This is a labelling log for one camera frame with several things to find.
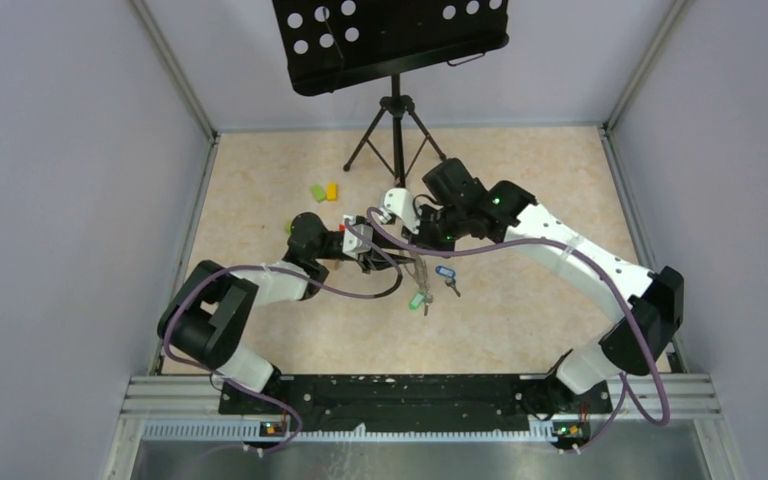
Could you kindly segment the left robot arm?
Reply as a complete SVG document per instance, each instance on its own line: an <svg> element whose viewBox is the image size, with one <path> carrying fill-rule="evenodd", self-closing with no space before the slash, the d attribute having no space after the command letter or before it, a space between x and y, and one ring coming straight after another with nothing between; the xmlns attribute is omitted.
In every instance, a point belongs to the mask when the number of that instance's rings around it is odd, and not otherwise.
<svg viewBox="0 0 768 480"><path fill-rule="evenodd" d="M287 250L280 261L228 271L211 260L197 264L161 316L157 334L200 367L243 387L243 401L257 413L279 404L278 368L242 342L254 308L303 301L322 290L327 260L348 261L364 273L400 268L412 258L389 255L393 243L359 216L351 230L329 230L321 218L304 212L290 224Z"/></svg>

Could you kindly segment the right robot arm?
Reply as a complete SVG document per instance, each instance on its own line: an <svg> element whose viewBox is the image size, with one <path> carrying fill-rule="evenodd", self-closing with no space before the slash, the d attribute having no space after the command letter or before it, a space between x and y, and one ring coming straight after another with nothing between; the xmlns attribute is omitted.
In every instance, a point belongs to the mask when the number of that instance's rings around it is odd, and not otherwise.
<svg viewBox="0 0 768 480"><path fill-rule="evenodd" d="M684 278L654 272L608 252L557 219L536 197L506 180L486 188L464 164L447 159L422 178L436 206L424 206L413 244L451 251L471 236L496 244L523 240L519 252L587 296L611 327L566 354L551 370L549 404L572 412L596 384L621 372L649 373L683 322Z"/></svg>

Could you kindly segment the green key tag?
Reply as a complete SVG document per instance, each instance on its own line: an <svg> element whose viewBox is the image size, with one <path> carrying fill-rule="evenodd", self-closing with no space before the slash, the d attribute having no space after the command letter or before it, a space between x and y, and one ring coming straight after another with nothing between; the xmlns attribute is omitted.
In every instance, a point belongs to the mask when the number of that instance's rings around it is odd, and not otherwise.
<svg viewBox="0 0 768 480"><path fill-rule="evenodd" d="M410 310L417 310L424 305L425 296L422 292L417 292L413 295L409 301L408 307Z"/></svg>

